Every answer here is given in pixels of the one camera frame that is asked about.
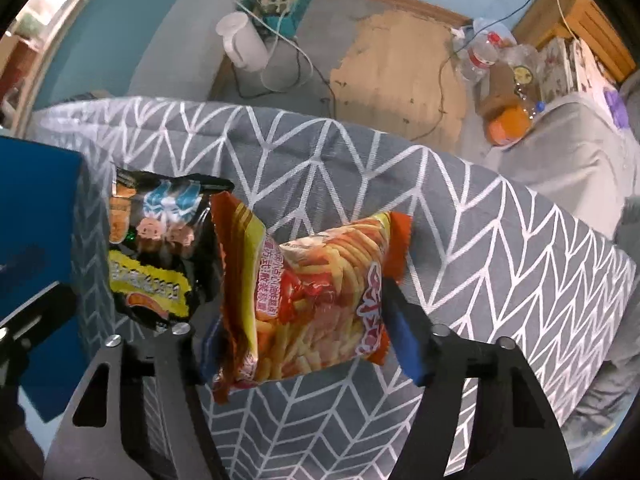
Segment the purple small object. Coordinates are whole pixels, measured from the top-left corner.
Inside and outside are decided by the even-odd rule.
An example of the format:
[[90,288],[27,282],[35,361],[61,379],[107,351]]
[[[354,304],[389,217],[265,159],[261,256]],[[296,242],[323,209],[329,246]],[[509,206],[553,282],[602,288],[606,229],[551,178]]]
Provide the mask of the purple small object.
[[605,89],[603,95],[608,104],[613,124],[619,129],[629,128],[629,117],[623,98],[616,89]]

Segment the orange fries snack bag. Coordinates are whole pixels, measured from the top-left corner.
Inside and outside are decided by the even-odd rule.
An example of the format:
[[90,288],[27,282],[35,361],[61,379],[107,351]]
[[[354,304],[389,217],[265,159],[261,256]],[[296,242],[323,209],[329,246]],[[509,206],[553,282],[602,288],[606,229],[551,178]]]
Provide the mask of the orange fries snack bag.
[[384,363],[382,286],[401,281],[412,219],[383,211],[279,244],[228,192],[210,200],[226,348],[213,398],[361,358]]

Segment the grey bed blanket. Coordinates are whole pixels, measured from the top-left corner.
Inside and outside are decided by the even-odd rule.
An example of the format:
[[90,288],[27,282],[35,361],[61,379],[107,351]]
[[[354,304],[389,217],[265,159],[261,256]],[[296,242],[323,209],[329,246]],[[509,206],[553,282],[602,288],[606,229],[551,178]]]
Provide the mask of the grey bed blanket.
[[[533,131],[510,148],[492,148],[484,166],[544,194],[639,258],[639,76],[622,85],[617,128],[586,96],[550,105]],[[639,295],[634,292],[592,385],[563,427],[574,468],[604,450],[639,391]]]

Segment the brown cardboard floor sheet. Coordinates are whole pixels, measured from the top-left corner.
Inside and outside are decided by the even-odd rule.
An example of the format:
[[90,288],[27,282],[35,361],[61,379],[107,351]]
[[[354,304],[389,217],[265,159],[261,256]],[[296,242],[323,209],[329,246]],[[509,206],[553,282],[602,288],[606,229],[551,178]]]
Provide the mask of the brown cardboard floor sheet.
[[450,53],[442,22],[395,9],[368,16],[330,75],[337,118],[454,153],[468,96]]

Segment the white electric kettle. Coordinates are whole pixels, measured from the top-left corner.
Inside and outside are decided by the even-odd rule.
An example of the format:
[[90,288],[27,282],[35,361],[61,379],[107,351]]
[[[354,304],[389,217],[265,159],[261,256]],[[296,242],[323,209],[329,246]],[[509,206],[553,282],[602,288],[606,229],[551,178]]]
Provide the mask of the white electric kettle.
[[232,64],[249,73],[261,72],[269,53],[250,17],[244,12],[225,15],[215,27]]

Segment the blue cardboard box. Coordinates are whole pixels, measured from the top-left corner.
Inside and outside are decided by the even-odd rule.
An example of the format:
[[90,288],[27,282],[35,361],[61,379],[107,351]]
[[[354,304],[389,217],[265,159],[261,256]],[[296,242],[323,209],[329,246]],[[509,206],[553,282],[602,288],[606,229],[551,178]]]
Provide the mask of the blue cardboard box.
[[[1,139],[1,315],[72,277],[74,205],[81,157],[64,148]],[[44,422],[66,408],[87,358],[77,318],[30,352],[22,388]]]

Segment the white power strip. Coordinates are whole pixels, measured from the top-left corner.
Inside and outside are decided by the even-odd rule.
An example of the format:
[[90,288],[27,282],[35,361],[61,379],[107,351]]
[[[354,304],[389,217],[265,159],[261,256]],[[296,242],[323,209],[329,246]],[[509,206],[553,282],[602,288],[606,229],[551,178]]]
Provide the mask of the white power strip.
[[291,13],[297,0],[254,0],[262,15],[281,16]]

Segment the black yellow noodle snack bag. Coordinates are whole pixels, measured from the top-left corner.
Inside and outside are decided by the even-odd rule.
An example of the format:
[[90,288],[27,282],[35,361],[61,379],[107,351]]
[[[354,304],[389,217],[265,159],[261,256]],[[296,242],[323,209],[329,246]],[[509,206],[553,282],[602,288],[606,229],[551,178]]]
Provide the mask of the black yellow noodle snack bag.
[[187,321],[218,292],[210,199],[234,184],[118,168],[112,183],[108,284],[118,312],[150,330]]

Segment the clear water bottle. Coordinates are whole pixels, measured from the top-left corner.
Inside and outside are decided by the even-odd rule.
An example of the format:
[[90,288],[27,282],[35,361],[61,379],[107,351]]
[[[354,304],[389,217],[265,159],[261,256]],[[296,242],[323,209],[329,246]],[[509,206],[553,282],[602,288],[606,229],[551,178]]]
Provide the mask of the clear water bottle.
[[458,66],[460,76],[469,84],[477,84],[500,58],[501,38],[495,32],[481,32],[463,50]]

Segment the orange juice bottle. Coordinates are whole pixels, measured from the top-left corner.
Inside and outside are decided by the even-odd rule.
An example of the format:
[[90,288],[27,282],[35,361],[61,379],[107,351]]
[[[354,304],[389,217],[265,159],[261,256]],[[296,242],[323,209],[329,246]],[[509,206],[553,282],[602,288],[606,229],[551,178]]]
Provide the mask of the orange juice bottle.
[[499,148],[518,142],[526,136],[536,116],[545,108],[546,104],[541,101],[523,101],[506,107],[488,122],[487,140]]

